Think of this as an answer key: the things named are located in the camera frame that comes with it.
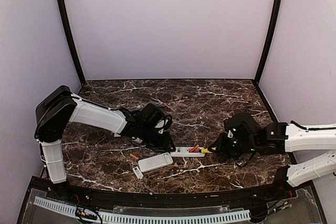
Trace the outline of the yellow handled screwdriver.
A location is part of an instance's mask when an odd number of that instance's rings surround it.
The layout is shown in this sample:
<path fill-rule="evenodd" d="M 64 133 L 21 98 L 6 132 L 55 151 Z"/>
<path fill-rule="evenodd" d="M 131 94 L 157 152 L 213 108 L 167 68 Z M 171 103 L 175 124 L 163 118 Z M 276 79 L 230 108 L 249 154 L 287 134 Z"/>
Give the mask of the yellow handled screwdriver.
<path fill-rule="evenodd" d="M 214 154 L 216 153 L 216 148 L 212 147 L 212 148 L 202 148 L 199 150 L 200 153 L 202 154 Z"/>

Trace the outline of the white remote control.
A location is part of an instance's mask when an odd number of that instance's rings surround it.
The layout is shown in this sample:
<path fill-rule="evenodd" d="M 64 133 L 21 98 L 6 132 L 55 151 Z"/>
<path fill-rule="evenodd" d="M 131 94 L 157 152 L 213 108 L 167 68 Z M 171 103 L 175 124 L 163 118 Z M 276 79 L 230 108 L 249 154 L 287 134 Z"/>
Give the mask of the white remote control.
<path fill-rule="evenodd" d="M 173 158 L 170 153 L 162 153 L 138 161 L 138 166 L 141 172 L 146 173 L 152 170 L 162 168 L 173 164 Z"/>
<path fill-rule="evenodd" d="M 191 147 L 176 147 L 174 152 L 170 152 L 172 157 L 205 157 L 206 154 L 202 153 L 189 153 Z"/>

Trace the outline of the white battery compartment cover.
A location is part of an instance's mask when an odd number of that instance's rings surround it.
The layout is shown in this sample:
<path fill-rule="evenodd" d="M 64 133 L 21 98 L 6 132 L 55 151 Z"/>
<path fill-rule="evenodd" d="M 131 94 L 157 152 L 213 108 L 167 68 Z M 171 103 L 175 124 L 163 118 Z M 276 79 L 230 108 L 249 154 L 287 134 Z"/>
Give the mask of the white battery compartment cover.
<path fill-rule="evenodd" d="M 137 179 L 142 179 L 144 177 L 138 166 L 134 167 L 132 170 L 135 173 Z"/>

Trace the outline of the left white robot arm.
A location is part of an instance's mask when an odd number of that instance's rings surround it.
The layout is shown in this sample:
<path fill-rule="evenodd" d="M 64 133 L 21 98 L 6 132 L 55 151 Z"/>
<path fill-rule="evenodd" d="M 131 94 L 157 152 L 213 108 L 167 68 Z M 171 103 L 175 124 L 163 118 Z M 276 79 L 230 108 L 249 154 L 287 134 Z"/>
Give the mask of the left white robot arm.
<path fill-rule="evenodd" d="M 140 110 L 110 108 L 86 100 L 59 86 L 35 110 L 34 138 L 42 151 L 43 163 L 53 191 L 63 201 L 74 197 L 69 186 L 62 152 L 62 139 L 69 124 L 83 124 L 109 131 L 122 137 L 141 140 L 145 147 L 160 153 L 173 152 L 175 144 L 169 133 L 172 116 L 164 114 L 152 103 Z"/>

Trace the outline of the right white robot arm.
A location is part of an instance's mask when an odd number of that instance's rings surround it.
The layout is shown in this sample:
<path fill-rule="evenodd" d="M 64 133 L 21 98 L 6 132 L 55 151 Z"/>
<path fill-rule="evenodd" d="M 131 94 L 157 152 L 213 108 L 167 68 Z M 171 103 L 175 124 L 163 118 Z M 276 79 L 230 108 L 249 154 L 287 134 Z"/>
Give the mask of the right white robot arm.
<path fill-rule="evenodd" d="M 268 188 L 273 200 L 309 180 L 335 174 L 335 124 L 300 125 L 295 121 L 270 123 L 262 128 L 248 113 L 225 120 L 225 131 L 207 149 L 237 159 L 243 154 L 275 155 L 295 151 L 325 150 L 306 162 L 287 165 L 277 170 L 274 184 Z"/>

